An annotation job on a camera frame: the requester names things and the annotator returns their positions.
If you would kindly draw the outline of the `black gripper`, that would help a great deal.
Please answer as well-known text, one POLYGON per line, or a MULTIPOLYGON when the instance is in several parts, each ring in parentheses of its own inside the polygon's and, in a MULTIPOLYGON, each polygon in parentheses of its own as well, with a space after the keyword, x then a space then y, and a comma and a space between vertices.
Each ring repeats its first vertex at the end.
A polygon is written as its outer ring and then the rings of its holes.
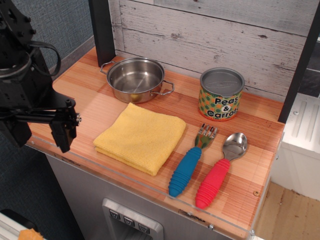
POLYGON ((49 124, 62 153, 77 137, 75 101, 56 92, 41 51, 22 51, 18 63, 0 69, 0 132, 21 148, 32 136, 28 122, 49 124))

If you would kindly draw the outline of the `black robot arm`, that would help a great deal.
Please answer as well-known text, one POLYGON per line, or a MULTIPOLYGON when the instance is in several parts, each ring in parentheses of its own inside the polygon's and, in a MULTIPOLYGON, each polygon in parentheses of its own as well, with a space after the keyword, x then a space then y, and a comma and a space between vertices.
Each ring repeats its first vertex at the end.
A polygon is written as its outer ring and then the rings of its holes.
POLYGON ((55 144, 70 150, 81 122, 76 102, 53 88, 52 77, 61 68, 61 58, 50 72, 41 49, 56 48, 33 41, 31 19, 10 0, 0 2, 0 131, 15 146, 31 138, 29 123, 48 124, 55 144))

